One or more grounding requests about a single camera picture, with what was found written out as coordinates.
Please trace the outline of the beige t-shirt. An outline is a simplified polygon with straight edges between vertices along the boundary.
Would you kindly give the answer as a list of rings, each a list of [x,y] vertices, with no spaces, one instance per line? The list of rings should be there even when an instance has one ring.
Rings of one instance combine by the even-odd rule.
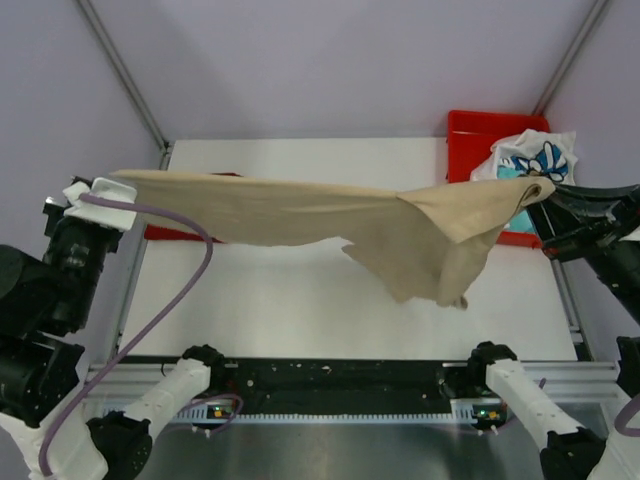
[[[302,246],[341,238],[343,252],[393,299],[466,309],[504,226],[547,199],[545,177],[462,182],[396,192],[213,174],[119,170],[146,205],[182,214],[227,244]]]

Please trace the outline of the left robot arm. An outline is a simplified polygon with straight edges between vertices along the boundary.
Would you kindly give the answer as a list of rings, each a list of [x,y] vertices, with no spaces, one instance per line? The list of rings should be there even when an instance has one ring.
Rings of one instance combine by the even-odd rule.
[[[192,346],[138,401],[85,419],[83,399],[106,374],[85,382],[77,370],[85,349],[63,338],[85,327],[124,230],[69,211],[45,203],[43,258],[1,248],[1,428],[33,479],[135,479],[173,417],[201,393],[220,394],[227,374],[217,350]]]

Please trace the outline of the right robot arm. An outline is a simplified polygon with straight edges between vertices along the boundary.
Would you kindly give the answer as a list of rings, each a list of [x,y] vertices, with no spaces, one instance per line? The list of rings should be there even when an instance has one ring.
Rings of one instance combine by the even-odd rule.
[[[639,188],[560,186],[528,213],[545,255],[583,260],[626,312],[639,317]],[[494,394],[535,443],[546,479],[636,479],[639,476],[639,340],[620,336],[617,377],[607,383],[612,417],[593,430],[572,406],[503,344],[483,342],[467,362],[467,384]]]

